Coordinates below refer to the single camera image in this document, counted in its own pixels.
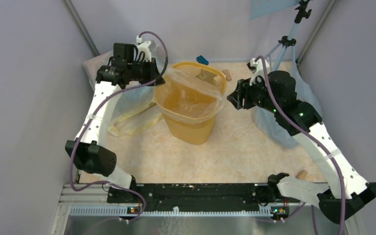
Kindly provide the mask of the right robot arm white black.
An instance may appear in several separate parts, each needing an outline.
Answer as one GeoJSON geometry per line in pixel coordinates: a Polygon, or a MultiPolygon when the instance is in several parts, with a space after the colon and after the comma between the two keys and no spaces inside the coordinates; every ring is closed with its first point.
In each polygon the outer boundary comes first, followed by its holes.
{"type": "Polygon", "coordinates": [[[270,72],[269,84],[262,76],[256,81],[241,79],[227,99],[236,109],[260,107],[270,112],[327,181],[322,186],[286,173],[271,175],[267,194],[272,201],[298,199],[316,206],[331,222],[339,224],[376,198],[376,182],[368,182],[351,166],[328,134],[320,114],[310,103],[298,99],[296,80],[288,72],[270,72]]]}

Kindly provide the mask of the clear plastic trash bag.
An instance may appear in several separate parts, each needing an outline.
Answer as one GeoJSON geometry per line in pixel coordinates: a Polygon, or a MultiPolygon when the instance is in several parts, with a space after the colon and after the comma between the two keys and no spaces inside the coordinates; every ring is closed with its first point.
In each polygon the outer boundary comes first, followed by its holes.
{"type": "Polygon", "coordinates": [[[225,75],[216,73],[219,86],[195,77],[204,68],[181,66],[170,68],[164,75],[165,84],[156,88],[154,98],[163,115],[186,123],[206,121],[222,110],[227,87],[225,75]]]}

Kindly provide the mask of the yellow plastic trash bin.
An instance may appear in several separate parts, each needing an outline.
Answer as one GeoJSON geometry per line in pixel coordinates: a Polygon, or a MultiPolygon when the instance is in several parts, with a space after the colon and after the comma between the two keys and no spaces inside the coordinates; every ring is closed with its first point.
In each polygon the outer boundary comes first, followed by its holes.
{"type": "Polygon", "coordinates": [[[154,98],[173,136],[195,145],[210,137],[224,106],[226,76],[207,65],[180,62],[168,68],[154,98]]]}

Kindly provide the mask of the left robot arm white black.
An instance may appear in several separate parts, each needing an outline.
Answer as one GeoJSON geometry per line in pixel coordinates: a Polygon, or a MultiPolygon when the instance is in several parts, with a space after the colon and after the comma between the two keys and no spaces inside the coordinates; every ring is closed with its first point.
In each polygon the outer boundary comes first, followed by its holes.
{"type": "Polygon", "coordinates": [[[153,41],[115,43],[112,51],[84,62],[94,95],[80,132],[65,144],[77,169],[119,188],[125,202],[134,201],[138,190],[131,185],[132,175],[117,165],[116,154],[107,148],[107,134],[116,123],[154,104],[154,86],[165,82],[152,55],[155,48],[153,41]]]}

